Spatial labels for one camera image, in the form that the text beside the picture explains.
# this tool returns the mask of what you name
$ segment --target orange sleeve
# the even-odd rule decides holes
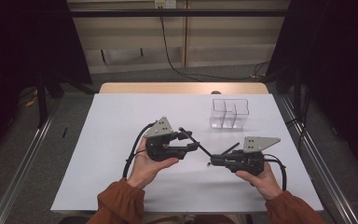
[[[88,224],[142,223],[145,191],[133,188],[125,178],[98,195],[98,211]]]
[[[321,217],[302,199],[284,191],[278,197],[266,202],[268,218],[273,224],[324,223]]]

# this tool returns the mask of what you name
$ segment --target metal rail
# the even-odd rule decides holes
[[[295,119],[296,115],[293,111],[294,107],[292,102],[287,98],[284,97],[282,99],[283,104],[290,116],[291,119]],[[303,128],[303,124],[297,122],[295,124],[296,130],[299,135],[301,135],[301,131]],[[324,182],[324,185],[326,186],[327,190],[329,191],[334,203],[336,204],[336,207],[341,214],[342,218],[344,219],[345,223],[352,224],[352,223],[358,223],[358,219],[356,215],[353,213],[353,210],[351,208],[351,205],[347,199],[347,197],[342,192],[341,188],[338,186],[337,181],[335,178],[331,175],[326,163],[324,162],[324,159],[322,158],[321,154],[319,153],[318,148],[313,143],[312,138],[310,137],[310,134],[307,132],[307,130],[304,130],[303,132],[303,139],[302,139],[305,149],[308,151],[310,158],[312,159],[313,163],[315,164],[316,169],[319,172],[319,175],[322,178],[322,181]]]
[[[10,212],[11,207],[13,206],[14,202],[16,201],[17,196],[21,190],[22,184],[25,181],[26,176],[31,168],[31,165],[36,157],[36,154],[42,145],[42,142],[48,132],[48,128],[52,122],[52,118],[54,117],[57,109],[59,107],[61,100],[59,102],[55,102],[52,106],[51,113],[48,116],[48,119],[44,123],[44,125],[37,129],[36,134],[34,135],[34,140],[32,141],[31,145],[28,147],[27,152],[25,153],[24,158],[18,168],[16,174],[14,174],[13,178],[10,181],[7,190],[5,191],[4,196],[0,201],[0,224],[6,222],[7,216]]]

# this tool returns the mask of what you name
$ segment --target transparent plastic container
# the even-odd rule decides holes
[[[248,116],[248,101],[245,99],[213,99],[211,128],[243,129]]]

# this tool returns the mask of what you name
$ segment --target wall outlet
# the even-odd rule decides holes
[[[155,0],[155,8],[165,8],[165,0]]]
[[[165,0],[165,8],[176,8],[176,0]]]

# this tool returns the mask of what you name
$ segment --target person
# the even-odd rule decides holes
[[[130,177],[112,183],[98,195],[98,210],[88,224],[142,223],[143,188],[154,180],[160,170],[173,166],[179,160],[152,161],[145,152],[145,139],[136,151]],[[245,171],[238,171],[236,176],[250,182],[266,200],[271,223],[324,223],[307,203],[289,191],[281,190],[268,162],[265,162],[264,172],[258,176]]]

